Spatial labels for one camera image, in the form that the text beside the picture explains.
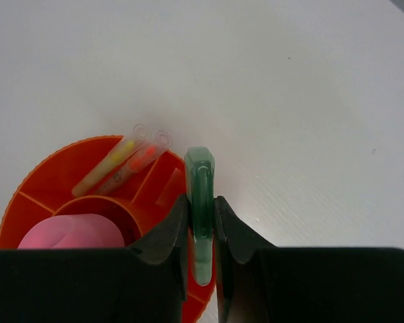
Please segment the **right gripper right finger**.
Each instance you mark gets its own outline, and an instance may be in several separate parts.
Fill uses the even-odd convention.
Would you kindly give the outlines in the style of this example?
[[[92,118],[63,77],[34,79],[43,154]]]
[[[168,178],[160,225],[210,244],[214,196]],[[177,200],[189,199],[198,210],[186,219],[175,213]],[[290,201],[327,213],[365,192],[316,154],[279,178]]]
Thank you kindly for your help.
[[[214,202],[220,322],[404,322],[404,250],[278,247]]]

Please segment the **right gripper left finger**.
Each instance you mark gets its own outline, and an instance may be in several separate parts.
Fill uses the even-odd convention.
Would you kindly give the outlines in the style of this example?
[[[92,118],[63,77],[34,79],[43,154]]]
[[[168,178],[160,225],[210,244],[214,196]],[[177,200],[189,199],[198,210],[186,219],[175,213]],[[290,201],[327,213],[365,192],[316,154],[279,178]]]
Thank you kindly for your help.
[[[125,248],[0,250],[0,322],[180,322],[188,217],[181,195]]]

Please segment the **pink capped clear tube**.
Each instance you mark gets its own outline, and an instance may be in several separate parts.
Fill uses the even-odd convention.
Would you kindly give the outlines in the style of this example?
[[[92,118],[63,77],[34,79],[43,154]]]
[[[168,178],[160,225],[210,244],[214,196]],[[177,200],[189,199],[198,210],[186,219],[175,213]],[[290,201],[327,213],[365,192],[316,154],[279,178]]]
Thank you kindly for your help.
[[[23,237],[19,249],[121,248],[120,229],[97,214],[57,215],[37,223]]]

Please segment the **green highlighter pen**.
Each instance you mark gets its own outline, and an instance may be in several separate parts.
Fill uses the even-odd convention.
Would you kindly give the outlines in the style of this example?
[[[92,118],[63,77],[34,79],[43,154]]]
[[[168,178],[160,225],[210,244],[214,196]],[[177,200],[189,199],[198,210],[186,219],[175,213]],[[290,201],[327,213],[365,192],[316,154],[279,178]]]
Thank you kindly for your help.
[[[215,159],[208,148],[189,147],[184,156],[192,274],[206,286],[212,278]]]

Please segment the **red thin pen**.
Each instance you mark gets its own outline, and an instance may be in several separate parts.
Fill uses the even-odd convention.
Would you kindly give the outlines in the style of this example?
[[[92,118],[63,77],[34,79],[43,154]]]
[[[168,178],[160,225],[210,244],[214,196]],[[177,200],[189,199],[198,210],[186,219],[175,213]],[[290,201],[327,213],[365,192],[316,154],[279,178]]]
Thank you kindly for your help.
[[[103,185],[95,191],[95,195],[106,196],[122,186],[132,175],[139,173],[156,161],[172,146],[171,136],[163,130],[156,133],[154,139],[144,143]]]

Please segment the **yellow thin pen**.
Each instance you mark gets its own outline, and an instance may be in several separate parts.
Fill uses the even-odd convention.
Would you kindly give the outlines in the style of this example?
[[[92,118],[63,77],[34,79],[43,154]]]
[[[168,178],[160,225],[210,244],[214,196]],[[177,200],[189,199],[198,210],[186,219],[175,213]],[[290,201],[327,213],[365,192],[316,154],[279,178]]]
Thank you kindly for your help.
[[[136,124],[130,135],[124,136],[106,156],[91,169],[73,188],[71,194],[81,197],[105,178],[117,166],[131,157],[151,138],[150,130],[143,124]]]

